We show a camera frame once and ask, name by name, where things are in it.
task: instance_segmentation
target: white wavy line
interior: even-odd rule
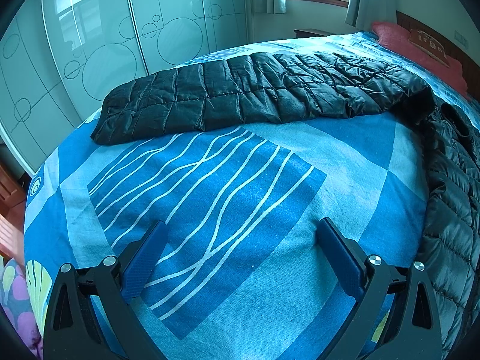
[[[230,201],[232,200],[232,198],[237,194],[238,191],[240,191],[242,188],[244,188],[246,185],[248,185],[249,183],[251,183],[253,180],[255,180],[261,173],[263,173],[265,171],[265,169],[267,169],[267,167],[272,163],[273,159],[277,156],[278,152],[280,150],[280,146],[277,146],[277,148],[275,149],[274,153],[270,156],[270,158],[268,159],[268,161],[265,163],[265,165],[263,165],[262,168],[260,168],[253,176],[251,176],[248,180],[244,181],[242,184],[240,184],[238,187],[236,187],[231,193],[230,195],[226,198],[225,202],[223,203],[223,206],[222,208],[220,209],[220,213],[217,217],[217,226],[219,226],[220,224],[220,221],[221,221],[221,218],[220,218],[220,221],[218,220],[219,217],[221,217],[223,215],[223,212],[225,211],[225,207],[227,207],[227,205],[230,203]],[[158,265],[160,264],[161,262],[165,261],[166,259],[170,258],[172,255],[174,255],[175,253],[177,253],[182,247],[183,245],[186,243],[186,241],[188,241],[188,239],[190,239],[191,235],[188,235],[187,239],[184,240],[184,242],[176,249],[174,250],[173,252],[171,252],[170,254],[168,254],[167,256],[165,257],[162,257],[161,259],[159,259],[157,261],[157,264],[155,265]],[[150,283],[147,283],[145,285],[145,287],[150,287],[150,286],[154,286],[155,284],[158,284],[158,283],[161,283],[163,281],[166,281],[166,280],[169,280],[169,279],[172,279],[172,278],[176,278],[177,276],[181,276],[183,275],[184,273],[188,272],[188,271],[191,271],[192,269],[194,269],[199,263],[201,263],[202,260],[199,260],[197,261],[195,264],[192,264],[191,266],[189,266],[188,268],[185,268],[183,269],[182,271],[179,271],[179,272],[176,272],[174,274],[170,274],[168,276],[164,276],[164,277],[161,277],[157,280],[154,280],[154,281],[151,281]]]
[[[240,242],[242,242],[245,237],[247,237],[247,235],[249,235],[249,233],[260,223],[261,220],[263,220],[263,218],[265,218],[265,216],[270,212],[272,211],[275,207],[277,207],[283,200],[285,200],[294,190],[296,190],[296,188],[303,182],[303,180],[305,180],[309,175],[310,173],[313,171],[314,167],[310,167],[310,169],[307,171],[307,173],[305,173],[301,179],[299,181],[297,181],[295,183],[295,185],[290,188],[288,190],[288,192],[283,195],[280,200],[278,200],[275,204],[273,204],[272,206],[270,206],[268,208],[268,210],[264,211],[263,214],[261,214],[258,219],[248,228],[248,230],[242,234],[241,237],[239,237],[234,243],[232,246],[229,247],[229,249],[227,250],[227,252],[225,253],[225,255],[222,257],[222,259],[218,262],[218,264],[215,266],[215,268],[208,274],[208,276],[202,280],[202,282],[191,292],[189,293],[185,298],[183,298],[173,309],[171,309],[170,311],[166,312],[165,314],[163,314],[162,316],[159,317],[159,320],[162,321],[164,320],[165,318],[168,318],[169,316],[171,316],[175,311],[177,311],[180,307],[182,307],[186,302],[188,302],[193,296],[195,296],[195,294],[200,291],[203,286],[208,283],[208,281],[213,277],[213,275],[215,273],[217,273],[217,271],[222,267],[223,263],[226,261],[226,259],[231,255],[231,253],[234,251],[234,249],[238,246],[238,244],[240,244]]]
[[[245,135],[247,133],[247,131],[244,131],[241,135],[239,135],[238,137],[236,138],[240,138],[242,137],[243,135]],[[211,174],[213,174],[215,171],[217,171],[217,169],[219,169],[233,154],[234,152],[237,151],[237,149],[246,141],[248,141],[251,137],[253,137],[254,134],[252,133],[250,135],[250,137],[244,139],[243,141],[241,141],[240,143],[237,144],[237,146],[235,146],[233,148],[233,150],[230,152],[230,154],[221,162],[219,163],[212,171],[210,171],[209,173],[207,173],[205,176],[203,176],[200,180],[204,180],[206,177],[210,176]],[[192,168],[190,171],[188,171],[179,181],[177,181],[174,186],[172,188],[170,188],[167,192],[161,194],[160,196],[156,197],[155,199],[153,199],[150,204],[147,206],[147,208],[145,208],[145,210],[143,210],[143,212],[138,216],[138,218],[135,220],[135,222],[126,230],[124,231],[121,235],[119,235],[117,237],[117,239],[115,240],[115,242],[112,244],[112,248],[117,244],[117,242],[126,234],[128,234],[136,225],[137,223],[140,221],[140,219],[148,212],[148,210],[152,207],[152,205],[157,202],[158,200],[160,200],[162,197],[165,197],[167,196],[170,192],[172,192],[174,190],[174,188],[177,187],[177,185],[179,185],[187,176],[190,175],[190,173],[192,173],[193,171],[195,171],[195,169],[198,167],[194,167]]]
[[[210,206],[209,210],[207,211],[207,213],[205,214],[205,216],[203,217],[202,221],[200,222],[200,224],[195,228],[195,230],[193,230],[184,240],[183,242],[181,243],[181,245],[179,247],[177,247],[177,249],[175,249],[174,251],[172,251],[171,253],[167,254],[166,256],[162,257],[161,259],[159,259],[157,261],[157,264],[155,265],[158,265],[160,264],[161,262],[169,259],[170,257],[172,257],[173,255],[177,254],[178,251],[180,249],[183,248],[183,246],[188,242],[188,240],[193,237],[202,227],[203,225],[205,224],[205,222],[208,220],[208,218],[210,218],[210,214],[212,214],[212,211],[213,209],[216,207],[218,201],[220,200],[220,198],[222,197],[223,193],[225,192],[225,190],[230,186],[230,184],[236,180],[236,178],[238,177],[238,175],[243,171],[243,169],[245,168],[245,166],[247,165],[247,163],[250,161],[251,157],[253,156],[253,154],[257,151],[257,149],[262,146],[264,143],[266,143],[267,140],[264,139],[262,142],[260,142],[258,145],[256,145],[252,151],[250,152],[250,154],[247,156],[247,158],[245,159],[245,161],[243,162],[243,164],[241,165],[241,167],[235,172],[235,174],[230,178],[230,180],[223,186],[223,188],[220,190],[220,192],[217,194],[217,196],[215,197],[212,205]],[[169,221],[171,219],[171,216],[172,216],[172,213],[174,213],[177,208],[179,207],[179,204],[177,204],[177,206],[172,210],[172,212],[170,213],[169,217],[167,218],[167,221]]]
[[[92,190],[91,190],[88,194],[89,194],[90,196],[93,195],[93,194],[95,193],[95,191],[96,191],[98,188],[101,187],[101,185],[99,185],[99,184],[100,184],[100,183],[103,184],[102,181],[104,181],[104,178],[110,173],[110,171],[111,171],[114,167],[116,167],[119,163],[121,163],[124,159],[126,159],[126,158],[127,158],[130,154],[132,154],[138,147],[140,147],[140,146],[142,146],[142,145],[150,142],[152,139],[149,139],[149,140],[146,140],[146,141],[143,142],[143,143],[140,143],[138,146],[135,146],[132,150],[130,150],[127,154],[125,154],[120,161],[118,161],[114,166],[112,166],[112,167],[108,170],[107,173],[105,173],[105,174],[102,176],[102,178],[99,180],[99,182],[92,188]],[[118,169],[115,173],[117,173],[119,170],[122,170],[122,169],[126,168],[128,165],[130,165],[130,164],[127,164],[127,165],[125,165],[123,168]]]
[[[200,164],[202,164],[203,162],[206,162],[212,158],[214,158],[215,156],[217,156],[218,154],[220,154],[222,152],[223,149],[225,149],[225,147],[227,147],[232,141],[236,140],[239,136],[237,137],[234,137],[232,139],[230,139],[227,143],[225,143],[221,149],[219,151],[217,151],[215,154],[213,154],[212,156],[206,158],[206,156],[208,155],[208,153],[210,153],[210,150],[212,149],[212,146],[213,144],[217,141],[217,139],[220,139],[222,137],[225,137],[227,135],[230,135],[230,134],[233,134],[234,132],[236,132],[240,127],[236,128],[235,130],[227,133],[227,134],[224,134],[224,135],[219,135],[218,137],[215,137],[215,139],[212,140],[212,142],[210,142],[210,145],[208,146],[208,149],[206,151],[206,153],[203,155],[203,157],[197,161],[197,162],[193,162],[193,163],[189,163],[187,165],[183,165],[183,166],[180,166],[179,168],[176,168],[174,170],[172,170],[168,175],[166,175],[162,180],[158,181],[157,183],[151,185],[150,187],[146,188],[145,190],[143,190],[142,192],[140,192],[139,194],[137,194],[134,198],[132,198],[125,206],[123,206],[119,212],[117,212],[117,215],[115,215],[115,218],[113,219],[112,222],[110,222],[110,224],[107,226],[107,228],[104,230],[104,231],[107,231],[112,225],[113,223],[117,220],[117,218],[119,217],[119,215],[123,212],[123,210],[125,210],[125,208],[130,204],[132,203],[134,200],[136,200],[139,196],[141,196],[143,193],[149,191],[150,189],[154,188],[154,187],[157,187],[159,186],[161,183],[163,183],[166,179],[168,179],[171,175],[177,173],[178,171],[184,169],[184,168],[188,168],[188,167],[191,167],[192,165],[195,165],[195,167],[193,169],[191,169],[191,171],[189,171],[189,173],[187,173],[187,175],[189,175],[192,171],[194,171],[196,168],[198,168],[200,166]],[[135,187],[134,190],[137,190],[139,187],[142,187],[144,186],[146,183],[149,183],[150,181],[152,181],[156,176],[154,177],[151,177],[149,178],[147,181],[145,181],[144,183],[142,183],[140,186],[138,187]],[[126,195],[130,194],[132,191],[128,191],[126,193],[124,193],[120,198],[116,199],[114,203],[118,202],[120,199],[123,199]],[[105,210],[103,210],[98,216],[100,217],[101,214],[103,214],[105,212]]]
[[[286,158],[283,160],[282,162],[282,165],[280,166],[280,168],[278,169],[277,171],[277,174],[275,175],[275,178],[274,180],[272,181],[272,183],[270,184],[270,187],[268,188],[268,191],[265,193],[265,196],[262,198],[262,200],[260,200],[260,202],[257,204],[257,206],[255,207],[255,209],[252,211],[252,213],[250,214],[250,216],[247,218],[247,220],[243,223],[243,225],[240,227],[240,229],[232,236],[229,238],[229,240],[227,242],[230,242],[232,239],[234,239],[235,237],[237,237],[237,235],[239,235],[243,230],[244,228],[246,228],[249,223],[251,222],[251,220],[253,219],[253,217],[257,214],[258,210],[260,210],[261,206],[263,206],[263,203],[265,203],[265,201],[270,197],[270,194],[272,193],[272,190],[273,188],[275,187],[275,185],[277,184],[277,181],[280,177],[280,175],[282,174],[283,172],[283,169],[285,167],[285,165],[287,164],[287,162],[289,161],[290,157],[292,156],[293,152],[290,152]],[[190,274],[190,276],[188,276],[188,278],[186,278],[183,282],[181,282],[178,286],[176,286],[173,290],[171,290],[170,293],[168,293],[168,295],[166,295],[163,299],[159,300],[157,303],[155,303],[154,305],[152,305],[150,307],[150,309],[155,309],[157,308],[158,306],[162,305],[163,303],[165,303],[167,300],[169,300],[172,296],[174,296],[178,291],[180,291],[183,287],[185,287],[189,282],[190,280],[192,280],[195,275],[198,273],[198,271],[200,271],[200,269],[202,268],[203,264],[205,263],[205,261],[207,261],[210,257],[212,257],[215,253],[212,253],[210,256],[208,256],[208,254],[210,253],[210,249],[214,243],[214,238],[217,237],[217,233],[214,232],[214,235],[212,236],[211,240],[210,240],[210,244],[207,248],[207,250],[205,251],[205,253],[203,254],[203,257],[200,259],[199,262],[196,262],[195,264],[198,264],[196,267],[195,267],[195,270]]]
[[[111,195],[111,193],[114,192],[114,190],[116,190],[116,189],[118,188],[118,186],[119,186],[121,183],[123,183],[127,178],[129,178],[129,177],[130,177],[131,175],[133,175],[136,171],[138,171],[138,169],[140,169],[141,167],[143,167],[143,165],[145,165],[145,163],[146,163],[150,158],[152,158],[154,155],[156,155],[156,154],[164,151],[167,147],[169,147],[180,135],[181,135],[181,134],[175,134],[175,135],[172,137],[172,139],[170,139],[170,142],[167,143],[165,146],[163,146],[163,147],[161,147],[161,148],[159,148],[159,149],[146,151],[146,152],[144,152],[143,154],[141,154],[140,156],[138,156],[137,158],[135,158],[133,161],[130,161],[130,162],[129,162],[128,164],[126,164],[124,167],[118,169],[115,173],[117,173],[118,171],[126,168],[127,166],[129,166],[130,164],[132,164],[133,162],[135,162],[136,160],[142,158],[144,155],[147,155],[147,154],[150,153],[150,155],[149,155],[146,159],[144,159],[144,161],[143,161],[140,165],[138,165],[138,167],[137,167],[134,171],[130,172],[130,173],[129,173],[128,175],[126,175],[122,180],[120,180],[120,181],[117,183],[117,185],[114,186],[114,187],[112,188],[112,190],[110,190],[109,193],[107,193],[107,194],[102,198],[102,200],[100,200],[100,202],[95,206],[95,210],[100,206],[100,204],[102,204],[102,203],[105,201],[105,199],[106,199],[107,197],[109,197],[109,196]]]
[[[111,206],[113,206],[115,203],[117,203],[117,202],[119,202],[120,200],[122,200],[125,196],[130,195],[132,192],[135,192],[138,188],[143,187],[144,185],[148,184],[150,181],[152,181],[153,179],[155,179],[156,177],[158,177],[158,176],[162,173],[162,171],[163,171],[169,164],[171,164],[173,161],[175,161],[175,160],[179,159],[180,157],[182,157],[182,156],[185,154],[185,152],[190,148],[190,146],[191,146],[191,144],[194,142],[194,140],[197,139],[197,137],[198,137],[199,135],[201,135],[201,134],[203,134],[203,133],[201,132],[201,133],[199,133],[199,134],[194,135],[194,137],[190,140],[190,142],[189,142],[188,145],[185,147],[185,149],[183,149],[183,151],[182,151],[179,155],[177,155],[176,157],[174,157],[174,158],[170,159],[169,161],[167,161],[167,162],[162,166],[162,168],[160,168],[160,170],[159,170],[155,175],[153,175],[153,176],[150,177],[147,181],[144,181],[144,182],[141,183],[140,185],[137,185],[134,189],[125,192],[123,195],[121,195],[120,197],[116,198],[116,199],[115,199],[114,201],[112,201],[109,205],[107,205],[107,207],[105,207],[105,208],[102,210],[102,212],[100,212],[100,214],[98,214],[98,217],[100,218],[100,216],[102,216],[102,214],[104,214],[105,211],[107,211],[107,210],[108,210]],[[188,165],[184,165],[184,166],[181,166],[181,167],[179,167],[179,168],[174,169],[174,172],[170,173],[166,178],[162,179],[162,181],[161,181],[160,183],[162,183],[163,181],[165,181],[165,180],[166,180],[168,177],[170,177],[172,174],[177,173],[178,171],[182,170],[183,168],[186,168],[186,167],[189,167],[189,166],[191,166],[191,165],[188,164]]]

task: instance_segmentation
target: wall outlet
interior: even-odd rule
[[[460,32],[455,31],[455,40],[457,40],[466,50],[469,48],[469,41]]]

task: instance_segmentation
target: purple floral fabric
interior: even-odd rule
[[[15,260],[10,260],[0,274],[0,304],[25,345],[43,360],[43,341],[30,304],[25,274]]]

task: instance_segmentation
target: brown cushion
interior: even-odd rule
[[[409,41],[433,59],[449,67],[445,49],[433,36],[428,35],[428,33],[424,31],[411,30]]]

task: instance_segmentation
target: metal screw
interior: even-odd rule
[[[105,266],[112,266],[116,262],[117,262],[117,259],[114,256],[105,257],[105,259],[103,260],[103,264]]]
[[[414,262],[413,266],[417,268],[419,271],[423,271],[425,269],[425,266],[420,261]]]
[[[370,256],[368,258],[368,261],[370,261],[371,264],[373,264],[374,266],[379,266],[381,263],[382,263],[382,259],[379,257],[379,256]]]
[[[63,264],[60,268],[60,270],[63,272],[63,273],[67,273],[69,270],[71,269],[71,265],[66,263],[66,264]]]

